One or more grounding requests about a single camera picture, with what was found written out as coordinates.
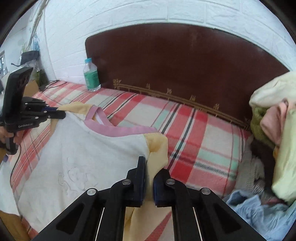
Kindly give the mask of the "person left hand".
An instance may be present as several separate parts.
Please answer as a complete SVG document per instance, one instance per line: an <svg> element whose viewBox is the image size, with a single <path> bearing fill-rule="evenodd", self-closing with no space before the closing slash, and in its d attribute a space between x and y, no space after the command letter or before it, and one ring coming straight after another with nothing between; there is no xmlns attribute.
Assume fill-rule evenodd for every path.
<svg viewBox="0 0 296 241"><path fill-rule="evenodd" d="M2 143L6 142L7 138L13 138L14 139L14 143L16 144L20 144L22 139L23 139L23 134L25 131L19 131L17 133L9 133L6 131L6 129L1 126L0 127L0 139Z"/></svg>

